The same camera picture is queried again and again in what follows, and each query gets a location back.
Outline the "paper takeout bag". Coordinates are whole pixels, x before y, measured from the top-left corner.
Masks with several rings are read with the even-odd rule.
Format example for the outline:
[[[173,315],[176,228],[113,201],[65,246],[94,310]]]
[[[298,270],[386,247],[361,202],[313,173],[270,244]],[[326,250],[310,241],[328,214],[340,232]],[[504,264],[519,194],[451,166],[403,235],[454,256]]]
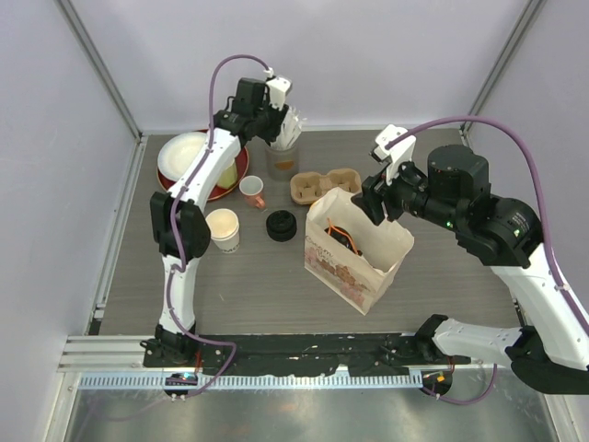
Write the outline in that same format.
[[[414,245],[414,237],[399,222],[375,226],[340,188],[313,203],[306,215],[305,268],[352,307],[365,315],[393,283]],[[342,246],[325,229],[345,229],[352,249]]]

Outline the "stack of white paper cups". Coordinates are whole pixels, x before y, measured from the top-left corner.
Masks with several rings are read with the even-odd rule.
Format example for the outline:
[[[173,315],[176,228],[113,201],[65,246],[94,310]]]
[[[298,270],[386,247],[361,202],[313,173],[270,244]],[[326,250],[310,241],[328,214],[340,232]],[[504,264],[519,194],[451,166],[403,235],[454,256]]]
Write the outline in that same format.
[[[227,208],[213,210],[205,218],[211,239],[223,253],[237,251],[240,244],[239,220],[235,212]]]

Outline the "cardboard cup carrier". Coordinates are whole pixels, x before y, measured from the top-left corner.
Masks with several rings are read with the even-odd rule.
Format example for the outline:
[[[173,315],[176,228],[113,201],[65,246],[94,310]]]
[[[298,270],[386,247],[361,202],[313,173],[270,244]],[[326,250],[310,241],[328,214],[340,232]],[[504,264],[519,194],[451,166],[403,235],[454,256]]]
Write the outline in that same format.
[[[354,169],[333,169],[326,174],[301,172],[290,179],[290,194],[296,204],[311,205],[331,189],[356,194],[361,185],[360,174]]]

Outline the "stack of black lids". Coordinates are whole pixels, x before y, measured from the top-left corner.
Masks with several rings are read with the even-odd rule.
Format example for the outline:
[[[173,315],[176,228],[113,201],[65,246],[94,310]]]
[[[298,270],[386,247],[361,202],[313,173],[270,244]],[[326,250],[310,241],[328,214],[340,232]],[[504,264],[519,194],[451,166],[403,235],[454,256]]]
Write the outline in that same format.
[[[287,210],[272,212],[266,219],[266,231],[268,236],[277,242],[292,239],[297,231],[294,214]]]

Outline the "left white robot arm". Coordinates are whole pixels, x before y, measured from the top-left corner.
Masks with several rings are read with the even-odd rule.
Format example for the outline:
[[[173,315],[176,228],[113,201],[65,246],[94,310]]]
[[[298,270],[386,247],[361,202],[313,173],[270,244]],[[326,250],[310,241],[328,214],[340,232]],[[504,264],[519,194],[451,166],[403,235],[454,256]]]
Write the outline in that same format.
[[[150,365],[185,367],[194,360],[195,279],[212,237],[203,209],[247,142],[259,138],[271,144],[286,134],[292,117],[286,102],[291,88],[291,81],[282,76],[240,79],[235,96],[214,114],[204,148],[188,170],[167,192],[152,195],[151,223],[164,264],[165,294],[155,335],[142,343]]]

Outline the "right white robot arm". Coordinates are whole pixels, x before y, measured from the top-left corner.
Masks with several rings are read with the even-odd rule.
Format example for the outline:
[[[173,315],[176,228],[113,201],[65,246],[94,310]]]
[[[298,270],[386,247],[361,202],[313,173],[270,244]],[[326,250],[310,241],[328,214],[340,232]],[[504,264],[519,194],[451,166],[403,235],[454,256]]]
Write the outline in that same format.
[[[435,148],[427,172],[410,145],[375,147],[384,164],[352,202],[376,226],[408,213],[454,233],[459,247],[491,269],[528,316],[525,326],[492,328],[433,314],[407,344],[405,357],[434,364],[447,356],[505,366],[545,394],[588,392],[588,333],[576,296],[563,296],[546,257],[548,236],[526,203],[491,193],[489,163],[464,145]]]

